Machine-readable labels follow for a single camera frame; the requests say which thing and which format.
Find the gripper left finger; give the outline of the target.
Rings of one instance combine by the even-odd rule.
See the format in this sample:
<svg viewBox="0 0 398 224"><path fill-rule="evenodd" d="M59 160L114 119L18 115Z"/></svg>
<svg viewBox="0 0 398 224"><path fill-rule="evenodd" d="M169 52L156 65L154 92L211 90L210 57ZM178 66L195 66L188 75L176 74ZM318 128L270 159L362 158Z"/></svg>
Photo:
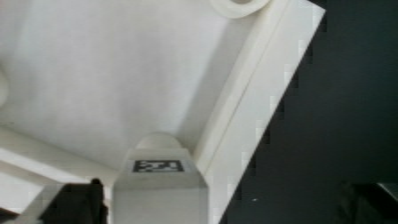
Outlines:
<svg viewBox="0 0 398 224"><path fill-rule="evenodd" d="M107 218L101 180L66 184L39 216L43 224L108 224Z"/></svg>

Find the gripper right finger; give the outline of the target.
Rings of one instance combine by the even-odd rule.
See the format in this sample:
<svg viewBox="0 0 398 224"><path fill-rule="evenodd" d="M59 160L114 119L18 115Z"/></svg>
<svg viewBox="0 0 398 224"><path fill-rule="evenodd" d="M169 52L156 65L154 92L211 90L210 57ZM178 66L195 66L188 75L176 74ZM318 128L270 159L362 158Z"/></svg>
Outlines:
<svg viewBox="0 0 398 224"><path fill-rule="evenodd" d="M398 191L391 184L341 183L336 224L398 224Z"/></svg>

